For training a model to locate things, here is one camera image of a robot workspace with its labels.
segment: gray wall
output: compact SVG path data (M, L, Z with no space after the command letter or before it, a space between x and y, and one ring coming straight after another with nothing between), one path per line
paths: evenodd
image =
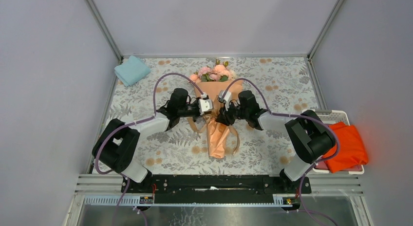
M337 0L95 0L124 55L306 54Z
M413 0L347 0L314 59L329 109L370 156L361 177L376 226L412 225Z
M0 225L62 223L115 65L84 0L0 0Z

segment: reflective floor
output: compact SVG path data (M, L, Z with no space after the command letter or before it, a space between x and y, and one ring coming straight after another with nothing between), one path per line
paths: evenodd
M345 197L306 197L304 202L309 210L328 215L339 226L357 226L350 200ZM80 225L111 226L114 209L86 205ZM145 215L149 226L318 226L305 212L286 214L279 207L151 207ZM145 225L143 216L132 207L120 207L115 222L119 226Z

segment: folded light blue cloth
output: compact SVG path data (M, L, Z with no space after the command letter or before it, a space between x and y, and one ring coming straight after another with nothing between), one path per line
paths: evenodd
M150 73L150 68L144 62L134 56L128 61L115 67L116 76L125 86L131 86Z

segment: floral tablecloth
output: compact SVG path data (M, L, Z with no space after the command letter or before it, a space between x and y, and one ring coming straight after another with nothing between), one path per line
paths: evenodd
M273 58L226 58L229 68L238 77L255 82L262 90L269 107L274 112L300 113L303 109L318 107L309 73L302 57ZM147 58L143 61L152 71L131 87L120 81L116 85L106 124L113 118L124 122L136 121L152 115L152 92L160 76L178 72L190 75L199 68L213 66L214 58ZM192 85L178 76L166 77L156 89L157 108L164 105L175 88L187 89L194 96ZM251 90L257 102L263 102L255 89ZM197 121L198 127L204 123ZM236 138L228 137L225 158L208 156L207 134L198 134L189 127L186 119L168 132L160 132L140 139L135 152L138 159L154 174L279 174L295 155L287 134L273 131L258 131L245 121L236 121L240 139L240 151L232 155L231 147ZM108 167L99 163L101 170Z

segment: red cloth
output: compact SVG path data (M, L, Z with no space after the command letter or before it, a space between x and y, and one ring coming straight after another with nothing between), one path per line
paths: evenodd
M343 122L338 122L330 125L330 128L336 133L340 142L338 155L325 161L332 173L351 168L357 164L365 165L369 162L363 141L354 125L347 126ZM323 158L333 155L336 149L337 146L334 146Z

